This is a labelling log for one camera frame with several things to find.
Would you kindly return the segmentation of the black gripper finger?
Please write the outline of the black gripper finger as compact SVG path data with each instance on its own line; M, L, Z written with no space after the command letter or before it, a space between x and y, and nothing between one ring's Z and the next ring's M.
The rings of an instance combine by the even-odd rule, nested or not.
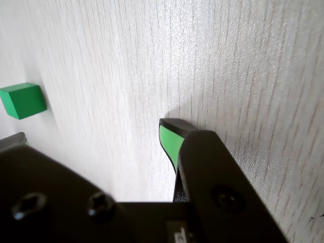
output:
M1 242L131 242L114 200L26 144L1 139Z

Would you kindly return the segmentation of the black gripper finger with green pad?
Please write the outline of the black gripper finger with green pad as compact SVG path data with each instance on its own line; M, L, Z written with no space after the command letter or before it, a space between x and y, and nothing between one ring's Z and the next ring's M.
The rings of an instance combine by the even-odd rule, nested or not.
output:
M214 131L159 120L160 144L194 210L201 242L285 242L282 231Z

